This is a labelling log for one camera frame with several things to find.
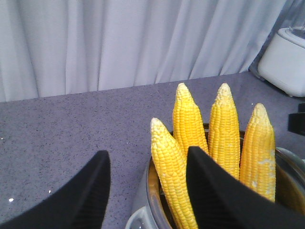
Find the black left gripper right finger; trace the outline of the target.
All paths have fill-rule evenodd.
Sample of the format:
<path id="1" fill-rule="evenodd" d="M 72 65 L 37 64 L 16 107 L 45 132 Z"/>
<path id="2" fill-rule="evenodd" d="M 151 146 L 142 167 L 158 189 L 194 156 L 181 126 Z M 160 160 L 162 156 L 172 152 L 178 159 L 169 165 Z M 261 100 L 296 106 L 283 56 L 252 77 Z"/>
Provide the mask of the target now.
<path id="1" fill-rule="evenodd" d="M 305 189 L 293 171 L 276 165 L 276 202 L 252 191 L 200 147 L 188 149 L 186 181 L 201 229 L 303 229 Z"/>

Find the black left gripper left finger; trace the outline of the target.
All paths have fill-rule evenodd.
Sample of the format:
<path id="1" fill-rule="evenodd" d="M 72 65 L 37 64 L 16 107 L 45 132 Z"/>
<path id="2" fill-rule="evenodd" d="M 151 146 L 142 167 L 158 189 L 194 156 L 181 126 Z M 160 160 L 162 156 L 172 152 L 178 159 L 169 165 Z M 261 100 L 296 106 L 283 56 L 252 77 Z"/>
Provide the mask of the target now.
<path id="1" fill-rule="evenodd" d="M 109 153 L 98 151 L 67 184 L 2 229 L 100 229 L 111 186 Z"/>

